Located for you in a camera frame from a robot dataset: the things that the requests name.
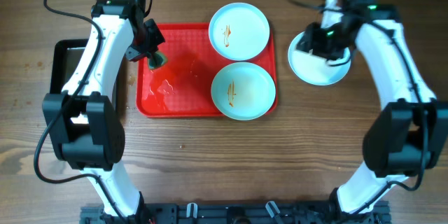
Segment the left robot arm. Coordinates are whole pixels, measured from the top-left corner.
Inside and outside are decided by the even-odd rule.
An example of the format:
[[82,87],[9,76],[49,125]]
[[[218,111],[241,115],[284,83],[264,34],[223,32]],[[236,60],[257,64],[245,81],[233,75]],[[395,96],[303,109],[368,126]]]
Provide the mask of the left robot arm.
[[124,167],[125,131],[112,104],[123,60],[147,59],[151,69],[167,58],[164,37],[149,18],[153,0],[96,0],[92,29],[80,62],[60,92],[42,103],[46,129],[58,160],[88,179],[104,204],[106,223],[149,223],[151,213]]

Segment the green yellow sponge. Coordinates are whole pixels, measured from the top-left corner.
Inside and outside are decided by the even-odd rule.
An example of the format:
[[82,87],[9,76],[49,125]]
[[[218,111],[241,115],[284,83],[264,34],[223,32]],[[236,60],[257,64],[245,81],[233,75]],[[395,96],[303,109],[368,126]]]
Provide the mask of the green yellow sponge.
[[167,57],[161,51],[151,53],[148,57],[148,68],[150,70],[159,69],[167,63]]

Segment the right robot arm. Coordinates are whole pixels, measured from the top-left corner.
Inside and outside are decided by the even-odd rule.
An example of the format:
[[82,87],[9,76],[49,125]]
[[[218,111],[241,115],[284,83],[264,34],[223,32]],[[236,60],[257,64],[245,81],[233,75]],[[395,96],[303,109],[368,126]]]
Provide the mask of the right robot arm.
[[360,53],[377,89],[381,112],[363,139],[363,162],[333,190],[327,221],[362,221],[392,188],[412,192],[434,168],[447,140],[447,103],[421,77],[407,47],[395,6],[376,0],[323,0],[322,15],[288,48],[294,74],[331,85]]

